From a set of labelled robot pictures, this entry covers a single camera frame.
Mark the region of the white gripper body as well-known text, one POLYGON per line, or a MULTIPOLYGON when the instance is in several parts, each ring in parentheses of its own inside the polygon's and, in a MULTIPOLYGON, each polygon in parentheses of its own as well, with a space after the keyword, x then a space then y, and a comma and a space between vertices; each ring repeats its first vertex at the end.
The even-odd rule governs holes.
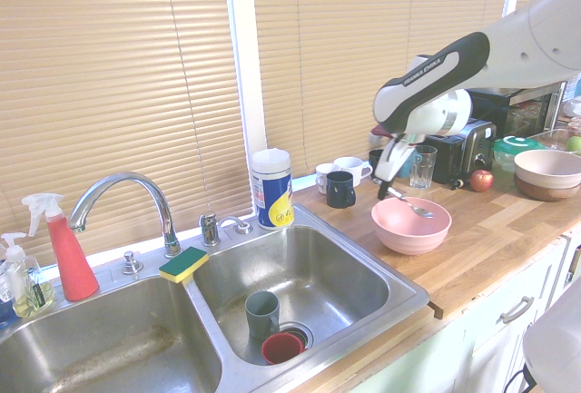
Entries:
POLYGON ((415 134, 400 134, 390 139, 379 157, 374 178, 381 182, 392 182, 414 152, 416 143, 415 134))

